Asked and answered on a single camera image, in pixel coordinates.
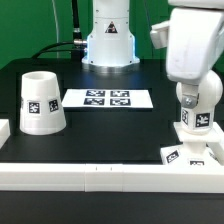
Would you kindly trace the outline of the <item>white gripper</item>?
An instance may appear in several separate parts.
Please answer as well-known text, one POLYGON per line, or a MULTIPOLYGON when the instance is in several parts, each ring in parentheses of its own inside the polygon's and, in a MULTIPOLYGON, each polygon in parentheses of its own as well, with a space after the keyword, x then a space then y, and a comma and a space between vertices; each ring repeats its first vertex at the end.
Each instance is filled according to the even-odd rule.
POLYGON ((198 84, 224 52, 224 0, 168 0, 167 21, 152 26, 156 49, 167 48, 166 72, 182 85, 181 105, 195 108, 198 84))

